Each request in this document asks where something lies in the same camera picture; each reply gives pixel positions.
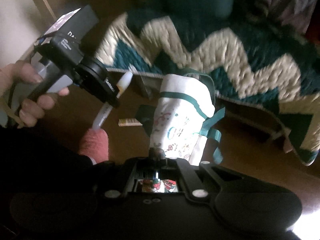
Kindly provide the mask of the person's left hand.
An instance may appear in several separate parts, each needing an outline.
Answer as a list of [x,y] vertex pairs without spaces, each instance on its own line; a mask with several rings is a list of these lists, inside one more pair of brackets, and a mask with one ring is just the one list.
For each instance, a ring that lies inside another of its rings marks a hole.
[[[15,81],[38,85],[43,81],[43,78],[37,74],[31,64],[19,60],[1,68],[1,95],[4,95]],[[67,96],[68,94],[69,89],[65,87],[56,94],[43,94],[39,96],[37,101],[24,99],[19,112],[21,121],[27,127],[35,126],[37,121],[44,117],[44,111],[50,110],[55,106],[58,96]]]

